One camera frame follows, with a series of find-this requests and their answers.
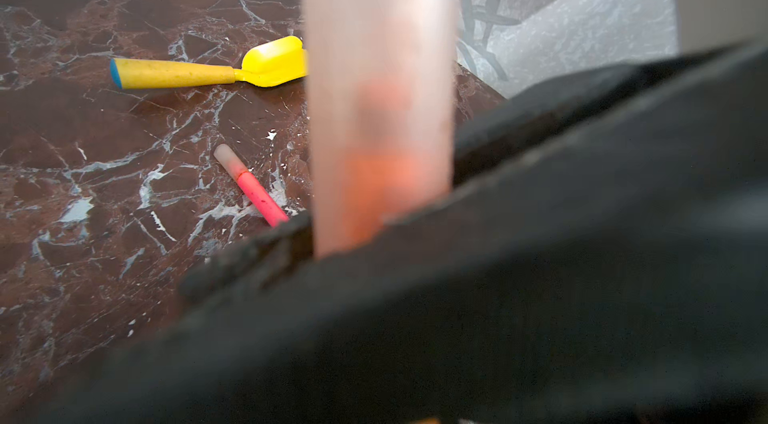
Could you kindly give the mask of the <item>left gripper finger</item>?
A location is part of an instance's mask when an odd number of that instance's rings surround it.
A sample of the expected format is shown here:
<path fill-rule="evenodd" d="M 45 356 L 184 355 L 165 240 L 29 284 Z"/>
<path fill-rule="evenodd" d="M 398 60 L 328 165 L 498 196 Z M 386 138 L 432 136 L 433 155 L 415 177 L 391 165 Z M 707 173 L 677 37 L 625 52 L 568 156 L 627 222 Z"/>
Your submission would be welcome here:
<path fill-rule="evenodd" d="M 464 123 L 454 191 L 313 256 L 302 213 L 26 423 L 767 419 L 767 43 L 541 82 Z"/>

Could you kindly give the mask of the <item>red pink marker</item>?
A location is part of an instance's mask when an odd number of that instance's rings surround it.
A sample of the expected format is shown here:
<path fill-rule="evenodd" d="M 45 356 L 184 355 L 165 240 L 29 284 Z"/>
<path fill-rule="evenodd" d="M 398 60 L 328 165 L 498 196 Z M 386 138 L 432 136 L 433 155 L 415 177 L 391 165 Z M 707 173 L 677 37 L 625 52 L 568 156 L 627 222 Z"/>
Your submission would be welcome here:
<path fill-rule="evenodd" d="M 289 220 L 287 214 L 228 145 L 218 145 L 213 155 L 270 226 L 276 227 Z"/>

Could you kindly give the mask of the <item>yellow toy scoop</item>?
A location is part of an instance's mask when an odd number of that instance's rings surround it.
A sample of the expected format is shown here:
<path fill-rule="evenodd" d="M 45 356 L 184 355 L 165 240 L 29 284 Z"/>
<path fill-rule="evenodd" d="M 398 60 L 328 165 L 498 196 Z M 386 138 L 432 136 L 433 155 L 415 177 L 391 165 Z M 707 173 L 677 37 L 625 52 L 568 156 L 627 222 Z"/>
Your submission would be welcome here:
<path fill-rule="evenodd" d="M 272 88 L 307 75 L 307 53 L 296 36 L 251 48 L 238 68 L 224 65 L 115 58 L 110 74 L 126 90 L 168 89 L 245 82 Z"/>

